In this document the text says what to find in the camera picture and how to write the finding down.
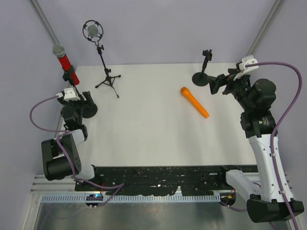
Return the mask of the black round-base mic stand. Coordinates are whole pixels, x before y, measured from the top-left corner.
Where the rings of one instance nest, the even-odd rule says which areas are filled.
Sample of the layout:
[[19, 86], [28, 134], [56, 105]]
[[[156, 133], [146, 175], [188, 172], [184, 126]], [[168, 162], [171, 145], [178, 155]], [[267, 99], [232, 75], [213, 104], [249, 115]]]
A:
[[212, 60], [212, 50], [203, 50], [202, 55], [204, 56], [204, 61], [202, 65], [201, 72], [197, 72], [192, 76], [192, 82], [196, 86], [206, 86], [208, 84], [208, 75], [205, 73], [208, 62]]

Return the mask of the orange microphone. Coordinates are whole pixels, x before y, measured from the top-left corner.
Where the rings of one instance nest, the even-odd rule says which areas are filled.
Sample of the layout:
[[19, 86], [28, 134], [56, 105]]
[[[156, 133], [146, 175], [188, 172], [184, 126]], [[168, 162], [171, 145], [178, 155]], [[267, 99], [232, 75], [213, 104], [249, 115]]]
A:
[[204, 118], [209, 118], [210, 115], [207, 110], [197, 101], [187, 87], [182, 87], [180, 92]]

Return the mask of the red microphone silver grille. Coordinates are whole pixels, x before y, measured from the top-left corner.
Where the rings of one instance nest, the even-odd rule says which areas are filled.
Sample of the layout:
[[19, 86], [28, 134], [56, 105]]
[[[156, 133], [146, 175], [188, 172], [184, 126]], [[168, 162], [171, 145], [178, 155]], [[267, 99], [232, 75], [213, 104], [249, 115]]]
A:
[[60, 44], [54, 44], [52, 47], [52, 53], [57, 57], [59, 60], [62, 69], [64, 70], [63, 79], [64, 81], [68, 81], [70, 85], [75, 86], [80, 83], [76, 73], [74, 66], [70, 63], [65, 49]]

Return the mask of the black tripod stand shock mount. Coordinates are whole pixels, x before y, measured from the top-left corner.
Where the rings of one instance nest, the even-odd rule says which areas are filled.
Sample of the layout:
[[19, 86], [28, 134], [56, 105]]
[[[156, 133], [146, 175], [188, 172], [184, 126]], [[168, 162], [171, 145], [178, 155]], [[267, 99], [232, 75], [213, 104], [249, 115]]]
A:
[[[90, 37], [87, 33], [87, 27], [91, 24], [95, 24], [97, 27], [98, 27], [98, 30], [99, 30], [99, 33], [96, 37]], [[86, 21], [84, 24], [83, 24], [83, 28], [82, 28], [82, 34], [84, 36], [84, 38], [91, 42], [91, 43], [94, 43], [95, 44], [95, 47], [96, 47], [96, 50], [97, 50], [97, 53], [101, 59], [101, 62], [103, 64], [103, 68], [104, 68], [104, 72], [105, 72], [105, 79], [97, 84], [95, 86], [96, 89], [98, 89], [101, 85], [106, 85], [106, 86], [109, 86], [113, 89], [113, 91], [115, 92], [117, 98], [119, 98], [119, 95], [116, 91], [116, 89], [114, 88], [114, 81], [115, 79], [117, 78], [121, 78], [121, 75], [117, 75], [117, 76], [110, 76], [110, 73], [111, 73], [111, 69], [107, 68], [106, 64], [105, 64], [105, 61], [104, 61], [104, 58], [103, 58], [103, 51], [104, 51], [104, 46], [100, 44], [100, 41], [101, 39], [103, 38], [103, 35], [104, 35], [104, 29], [101, 25], [101, 23], [99, 23], [98, 21], [96, 20], [88, 20]]]

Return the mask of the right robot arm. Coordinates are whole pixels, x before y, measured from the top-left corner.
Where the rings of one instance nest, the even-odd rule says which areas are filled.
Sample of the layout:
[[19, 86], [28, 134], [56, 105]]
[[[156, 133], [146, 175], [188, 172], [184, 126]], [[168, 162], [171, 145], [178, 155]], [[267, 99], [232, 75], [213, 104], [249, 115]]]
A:
[[304, 212], [303, 202], [294, 199], [279, 156], [277, 125], [270, 112], [276, 99], [276, 86], [268, 79], [250, 84], [250, 76], [237, 73], [209, 76], [211, 94], [225, 86], [243, 108], [240, 124], [255, 155], [260, 177], [256, 185], [241, 170], [229, 170], [217, 177], [218, 185], [233, 187], [245, 200], [250, 219], [255, 223], [290, 220]]

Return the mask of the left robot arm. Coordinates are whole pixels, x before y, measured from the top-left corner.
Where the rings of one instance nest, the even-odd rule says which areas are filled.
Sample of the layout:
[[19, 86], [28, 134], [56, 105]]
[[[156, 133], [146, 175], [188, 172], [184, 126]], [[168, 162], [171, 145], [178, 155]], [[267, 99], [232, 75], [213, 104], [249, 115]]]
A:
[[60, 114], [65, 129], [57, 138], [41, 143], [44, 175], [49, 181], [72, 176], [76, 180], [86, 180], [91, 190], [99, 190], [102, 178], [95, 174], [93, 165], [82, 166], [77, 150], [77, 146], [88, 138], [83, 119], [96, 115], [98, 108], [90, 92], [79, 95], [73, 89], [65, 89], [57, 94], [57, 100], [63, 105]]

